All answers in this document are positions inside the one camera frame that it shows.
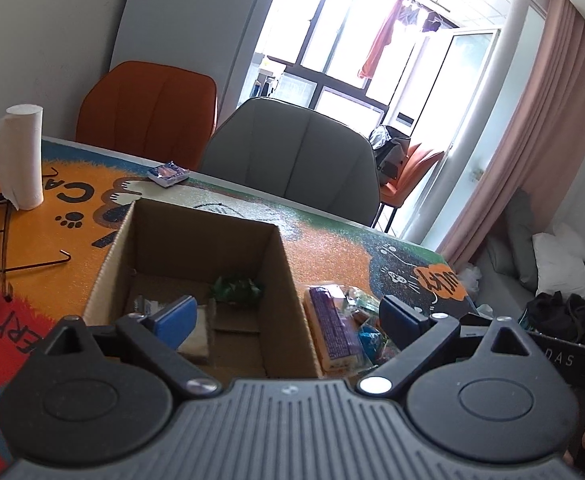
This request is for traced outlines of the white sandwich cake packet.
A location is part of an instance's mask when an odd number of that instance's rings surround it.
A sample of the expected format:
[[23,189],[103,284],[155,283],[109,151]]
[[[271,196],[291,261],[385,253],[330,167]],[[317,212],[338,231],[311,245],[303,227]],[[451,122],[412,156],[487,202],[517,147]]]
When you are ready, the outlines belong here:
[[208,364],[211,353],[211,336],[208,323],[208,310],[197,308],[195,328],[178,347],[178,353],[195,364]]

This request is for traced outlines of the blue snack packet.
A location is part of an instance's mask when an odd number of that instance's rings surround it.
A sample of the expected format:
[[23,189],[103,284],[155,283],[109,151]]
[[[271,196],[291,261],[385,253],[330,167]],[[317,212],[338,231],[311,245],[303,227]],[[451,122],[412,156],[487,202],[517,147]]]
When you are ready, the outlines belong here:
[[358,339],[365,356],[373,365],[381,365],[399,354],[394,342],[379,328],[364,324],[358,329]]

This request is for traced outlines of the clear green snack packet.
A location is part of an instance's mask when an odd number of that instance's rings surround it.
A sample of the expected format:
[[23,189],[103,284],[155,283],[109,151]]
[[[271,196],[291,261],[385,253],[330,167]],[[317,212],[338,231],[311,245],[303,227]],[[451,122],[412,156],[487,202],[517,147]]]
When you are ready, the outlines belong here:
[[345,297],[343,307],[344,312],[347,312],[347,314],[350,315],[364,313],[369,318],[371,316],[379,315],[380,300],[377,297],[368,292],[364,292],[363,289],[356,286],[343,285],[341,289],[344,292]]

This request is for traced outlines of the purple bread loaf packet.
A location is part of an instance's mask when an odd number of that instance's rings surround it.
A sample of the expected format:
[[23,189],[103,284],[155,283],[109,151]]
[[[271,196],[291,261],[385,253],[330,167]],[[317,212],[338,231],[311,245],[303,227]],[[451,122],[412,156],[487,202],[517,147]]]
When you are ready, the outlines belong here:
[[363,359],[363,350],[355,327],[344,312],[341,287],[309,286],[303,306],[323,370],[329,374],[353,372]]

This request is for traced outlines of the brown cardboard box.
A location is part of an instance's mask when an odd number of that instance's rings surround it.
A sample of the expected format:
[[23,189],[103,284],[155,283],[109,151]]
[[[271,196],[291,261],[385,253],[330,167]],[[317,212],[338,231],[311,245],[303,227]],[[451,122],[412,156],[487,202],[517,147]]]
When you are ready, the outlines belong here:
[[[219,276],[263,287],[255,304],[211,296]],[[311,331],[277,226],[155,200],[137,200],[102,263],[83,318],[107,325],[138,296],[160,304],[193,296],[208,310],[211,353],[197,364],[227,385],[235,378],[321,377]]]

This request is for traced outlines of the black bag on floor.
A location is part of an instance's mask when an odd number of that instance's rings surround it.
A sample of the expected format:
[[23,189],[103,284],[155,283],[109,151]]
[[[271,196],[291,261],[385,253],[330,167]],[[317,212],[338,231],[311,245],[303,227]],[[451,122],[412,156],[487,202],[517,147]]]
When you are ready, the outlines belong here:
[[561,292],[540,292],[525,306],[519,324],[548,337],[585,344],[585,300],[579,295],[565,299]]

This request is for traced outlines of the grey sofa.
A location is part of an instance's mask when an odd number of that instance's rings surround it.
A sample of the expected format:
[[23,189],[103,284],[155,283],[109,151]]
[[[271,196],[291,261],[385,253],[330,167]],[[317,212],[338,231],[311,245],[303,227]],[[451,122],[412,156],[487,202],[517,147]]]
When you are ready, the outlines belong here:
[[536,229],[529,194],[516,190],[475,265],[481,273],[475,304],[496,315],[521,315],[542,292],[585,300],[585,239],[565,223]]

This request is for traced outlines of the white pillow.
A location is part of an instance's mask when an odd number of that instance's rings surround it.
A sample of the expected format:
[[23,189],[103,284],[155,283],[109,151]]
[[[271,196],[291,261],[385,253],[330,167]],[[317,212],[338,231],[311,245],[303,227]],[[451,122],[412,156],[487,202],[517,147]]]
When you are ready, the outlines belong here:
[[577,295],[585,300],[585,240],[566,223],[558,223],[551,233],[532,236],[537,267],[537,293],[564,300]]

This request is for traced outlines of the small blue tissue pack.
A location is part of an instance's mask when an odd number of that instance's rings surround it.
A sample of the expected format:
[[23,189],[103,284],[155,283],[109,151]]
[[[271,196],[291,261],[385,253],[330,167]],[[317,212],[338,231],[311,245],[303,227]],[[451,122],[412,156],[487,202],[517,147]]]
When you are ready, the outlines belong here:
[[147,177],[155,184],[160,185],[161,188],[170,188],[187,180],[189,176],[190,171],[176,165],[175,162],[166,162],[147,170]]

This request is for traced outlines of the colourful cat table mat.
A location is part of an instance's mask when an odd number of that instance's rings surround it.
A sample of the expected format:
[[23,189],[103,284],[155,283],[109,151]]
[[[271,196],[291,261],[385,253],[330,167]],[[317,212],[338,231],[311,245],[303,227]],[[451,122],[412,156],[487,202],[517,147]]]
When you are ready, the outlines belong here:
[[[0,292],[0,393],[61,318],[83,318],[102,263],[137,200],[277,226],[302,306],[309,286],[335,283],[375,297],[393,295],[428,313],[462,316],[472,308],[440,255],[366,226],[201,174],[161,188],[147,179],[146,165],[89,146],[45,141],[42,156],[44,202],[14,209],[8,262],[55,259],[61,249],[72,259],[12,274],[11,302]],[[0,472],[9,463],[0,431]]]

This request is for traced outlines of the orange chair by window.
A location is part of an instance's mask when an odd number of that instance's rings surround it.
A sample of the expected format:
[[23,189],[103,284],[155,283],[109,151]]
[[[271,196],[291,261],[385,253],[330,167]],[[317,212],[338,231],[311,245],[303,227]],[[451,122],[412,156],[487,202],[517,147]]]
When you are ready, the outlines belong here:
[[443,157],[443,151],[421,148],[420,143],[408,149],[407,159],[399,177],[381,186],[381,208],[385,206],[392,208],[390,219],[385,226],[386,233],[390,231],[397,210],[403,206],[423,177],[441,162]]

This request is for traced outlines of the grey black backpack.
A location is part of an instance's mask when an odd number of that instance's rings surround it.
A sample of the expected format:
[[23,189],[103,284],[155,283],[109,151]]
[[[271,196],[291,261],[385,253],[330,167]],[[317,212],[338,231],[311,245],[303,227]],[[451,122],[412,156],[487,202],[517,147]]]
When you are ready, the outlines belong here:
[[368,141],[375,156],[380,185],[396,180],[407,161],[411,137],[392,126],[379,125],[370,133]]

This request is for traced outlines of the grey padded chair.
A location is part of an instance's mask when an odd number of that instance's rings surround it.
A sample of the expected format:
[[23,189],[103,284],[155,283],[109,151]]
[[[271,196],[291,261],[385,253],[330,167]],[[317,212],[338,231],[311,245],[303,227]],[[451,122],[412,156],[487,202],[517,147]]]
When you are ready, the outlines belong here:
[[380,184],[369,142],[328,116],[253,98],[213,136],[201,174],[371,226]]

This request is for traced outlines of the pink curtain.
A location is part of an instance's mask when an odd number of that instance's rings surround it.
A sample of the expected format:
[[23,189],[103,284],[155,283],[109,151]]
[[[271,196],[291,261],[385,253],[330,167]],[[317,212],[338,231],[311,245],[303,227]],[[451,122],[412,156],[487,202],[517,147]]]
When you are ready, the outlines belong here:
[[470,260],[516,191],[538,228],[553,220],[585,157],[585,18],[549,0],[527,86],[489,167],[437,251],[453,268]]

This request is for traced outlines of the white paper towel roll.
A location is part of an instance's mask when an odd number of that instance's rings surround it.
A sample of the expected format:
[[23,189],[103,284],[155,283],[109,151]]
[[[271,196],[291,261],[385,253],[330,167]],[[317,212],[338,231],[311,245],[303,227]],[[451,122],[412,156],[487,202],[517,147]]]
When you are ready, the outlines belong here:
[[42,175],[43,107],[8,107],[0,119],[0,189],[17,210],[44,202]]

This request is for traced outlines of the red hanging garment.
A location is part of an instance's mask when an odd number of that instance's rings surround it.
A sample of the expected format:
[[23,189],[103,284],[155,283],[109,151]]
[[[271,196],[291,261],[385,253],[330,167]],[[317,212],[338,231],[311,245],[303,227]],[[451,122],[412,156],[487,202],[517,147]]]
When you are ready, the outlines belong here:
[[371,79],[375,76],[383,50],[392,41],[394,23],[399,17],[399,12],[403,9],[403,0],[395,0],[388,18],[383,22],[377,32],[375,40],[371,44],[367,58],[357,72],[359,78]]

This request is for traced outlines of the white refrigerator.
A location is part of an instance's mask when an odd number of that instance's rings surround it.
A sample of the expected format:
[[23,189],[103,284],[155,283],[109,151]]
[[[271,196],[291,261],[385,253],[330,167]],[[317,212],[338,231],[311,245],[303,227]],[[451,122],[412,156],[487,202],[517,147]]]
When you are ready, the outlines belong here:
[[211,77],[218,122],[237,107],[273,0],[126,0],[111,67],[147,61]]

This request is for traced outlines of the orange chair near wall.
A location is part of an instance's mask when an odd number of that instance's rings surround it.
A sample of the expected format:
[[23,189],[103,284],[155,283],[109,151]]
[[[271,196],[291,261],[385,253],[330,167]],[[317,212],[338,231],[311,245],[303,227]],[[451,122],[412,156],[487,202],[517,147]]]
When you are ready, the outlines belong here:
[[142,61],[114,67],[84,98],[76,141],[198,167],[218,118],[218,89],[204,74]]

